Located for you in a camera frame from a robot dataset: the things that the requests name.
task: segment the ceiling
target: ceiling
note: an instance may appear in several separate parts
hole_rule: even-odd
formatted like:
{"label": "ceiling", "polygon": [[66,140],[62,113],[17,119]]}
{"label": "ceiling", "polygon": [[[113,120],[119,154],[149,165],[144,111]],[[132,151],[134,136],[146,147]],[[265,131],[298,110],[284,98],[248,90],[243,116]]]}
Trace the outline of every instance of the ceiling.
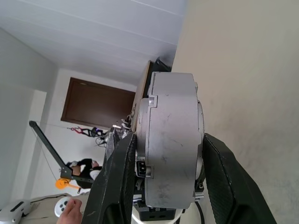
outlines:
{"label": "ceiling", "polygon": [[186,0],[0,0],[0,26],[61,68],[137,84],[172,64]]}

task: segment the finger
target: finger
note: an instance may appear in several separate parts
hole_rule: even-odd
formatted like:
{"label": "finger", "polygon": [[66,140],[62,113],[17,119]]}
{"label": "finger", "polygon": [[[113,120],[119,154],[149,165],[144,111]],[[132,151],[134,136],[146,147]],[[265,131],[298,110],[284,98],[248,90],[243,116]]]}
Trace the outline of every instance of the finger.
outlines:
{"label": "finger", "polygon": [[80,222],[82,222],[82,219],[83,219],[82,213],[79,214],[79,218],[78,219],[80,220]]}
{"label": "finger", "polygon": [[69,200],[68,203],[66,204],[63,214],[68,215],[74,207],[75,207],[75,200],[74,199]]}
{"label": "finger", "polygon": [[82,201],[75,199],[75,208],[79,208],[79,210],[80,210],[81,205],[82,205]]}

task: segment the person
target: person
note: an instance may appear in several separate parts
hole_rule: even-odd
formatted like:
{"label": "person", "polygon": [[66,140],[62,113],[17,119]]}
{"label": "person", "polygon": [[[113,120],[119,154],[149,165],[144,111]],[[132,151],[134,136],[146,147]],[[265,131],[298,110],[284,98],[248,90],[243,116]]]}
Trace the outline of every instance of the person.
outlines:
{"label": "person", "polygon": [[[81,161],[68,162],[66,166],[73,170],[73,175],[82,178],[92,178],[94,180],[102,170],[102,166],[100,166],[97,161],[94,161],[92,159],[83,159]],[[92,187],[92,183],[89,182],[77,180],[76,182],[77,185],[82,189],[90,189]]]}
{"label": "person", "polygon": [[69,200],[56,224],[80,224],[83,217],[80,212],[81,205],[82,202],[78,199]]}

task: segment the white device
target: white device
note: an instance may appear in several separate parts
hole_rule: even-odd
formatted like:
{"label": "white device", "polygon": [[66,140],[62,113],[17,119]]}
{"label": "white device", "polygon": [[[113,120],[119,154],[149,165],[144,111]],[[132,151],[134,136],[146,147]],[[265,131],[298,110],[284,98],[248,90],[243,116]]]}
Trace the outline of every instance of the white device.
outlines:
{"label": "white device", "polygon": [[95,180],[95,178],[97,178],[97,176],[99,175],[99,173],[100,173],[100,170],[92,170],[92,171],[90,171],[89,175],[91,176],[91,178],[93,180]]}
{"label": "white device", "polygon": [[18,224],[23,215],[30,212],[30,201],[11,202],[0,211],[0,224]]}
{"label": "white device", "polygon": [[56,203],[54,213],[57,217],[60,217],[60,215],[63,213],[70,199],[71,197],[63,197]]}

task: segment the cable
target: cable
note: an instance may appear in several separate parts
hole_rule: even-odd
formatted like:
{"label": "cable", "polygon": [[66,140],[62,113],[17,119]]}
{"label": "cable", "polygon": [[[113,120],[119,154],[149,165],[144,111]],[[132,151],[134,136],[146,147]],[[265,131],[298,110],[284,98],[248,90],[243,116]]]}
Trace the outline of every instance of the cable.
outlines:
{"label": "cable", "polygon": [[39,123],[39,125],[43,124],[43,125],[47,125],[47,126],[59,127],[59,128],[64,128],[64,129],[68,128],[66,126],[53,125],[53,124],[49,124],[49,123],[45,123],[45,122],[41,122],[41,121],[36,121],[36,123]]}
{"label": "cable", "polygon": [[102,138],[103,138],[103,137],[100,136],[100,137],[97,137],[97,138],[95,139],[95,143],[97,144],[98,147],[106,147],[106,146],[105,146],[105,144],[106,144],[105,139],[102,139]]}
{"label": "cable", "polygon": [[40,201],[45,200],[45,199],[59,198],[59,197],[61,197],[61,196],[65,196],[65,197],[67,197],[67,195],[59,195],[59,196],[53,196],[53,197],[44,197],[44,198],[42,198],[42,199],[40,199],[40,200],[32,201],[32,202],[30,202],[30,203],[40,202]]}
{"label": "cable", "polygon": [[195,204],[196,204],[196,206],[198,208],[198,211],[200,213],[201,224],[205,224],[204,213],[202,212],[201,206],[199,205],[198,202],[195,202]]}
{"label": "cable", "polygon": [[36,135],[36,133],[34,132],[34,130],[33,130],[32,127],[31,127],[31,130],[32,130],[33,134],[35,135],[38,144],[39,144],[40,147],[41,147],[41,151],[43,152],[43,155],[44,155],[44,157],[45,157],[45,159],[46,159],[46,161],[47,161],[47,164],[48,164],[48,166],[49,166],[49,168],[50,168],[50,170],[51,170],[51,173],[53,174],[53,177],[55,178],[55,181],[57,181],[57,179],[56,179],[56,177],[55,177],[55,175],[54,175],[54,173],[53,173],[53,171],[52,171],[52,169],[51,169],[51,167],[50,167],[50,164],[49,164],[49,162],[48,162],[48,160],[47,160],[46,154],[45,154],[45,152],[43,151],[43,145],[40,143],[39,138],[37,137],[37,135]]}

